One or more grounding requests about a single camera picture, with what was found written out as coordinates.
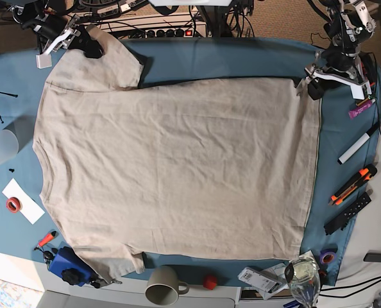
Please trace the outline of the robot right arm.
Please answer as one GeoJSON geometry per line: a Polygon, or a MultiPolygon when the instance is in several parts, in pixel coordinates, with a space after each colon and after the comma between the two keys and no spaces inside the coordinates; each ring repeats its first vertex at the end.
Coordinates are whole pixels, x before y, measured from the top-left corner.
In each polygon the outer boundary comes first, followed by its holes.
{"type": "Polygon", "coordinates": [[[105,51],[94,40],[80,17],[74,11],[86,8],[83,1],[73,1],[72,6],[61,12],[55,10],[49,1],[12,1],[8,11],[23,30],[29,29],[37,36],[39,54],[36,63],[39,69],[52,66],[51,53],[59,49],[77,49],[85,57],[101,58],[105,51]]]}

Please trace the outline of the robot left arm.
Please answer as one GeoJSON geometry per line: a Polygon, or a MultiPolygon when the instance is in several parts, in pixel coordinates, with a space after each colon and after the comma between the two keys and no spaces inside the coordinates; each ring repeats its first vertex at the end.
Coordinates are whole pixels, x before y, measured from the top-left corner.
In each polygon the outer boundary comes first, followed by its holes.
{"type": "Polygon", "coordinates": [[[296,87],[300,95],[307,91],[313,100],[323,97],[327,89],[339,84],[349,86],[353,99],[364,100],[372,95],[371,84],[377,74],[361,44],[376,29],[364,1],[321,1],[323,13],[313,1],[310,7],[325,20],[324,30],[329,46],[315,52],[314,61],[305,67],[305,77],[296,87]]]}

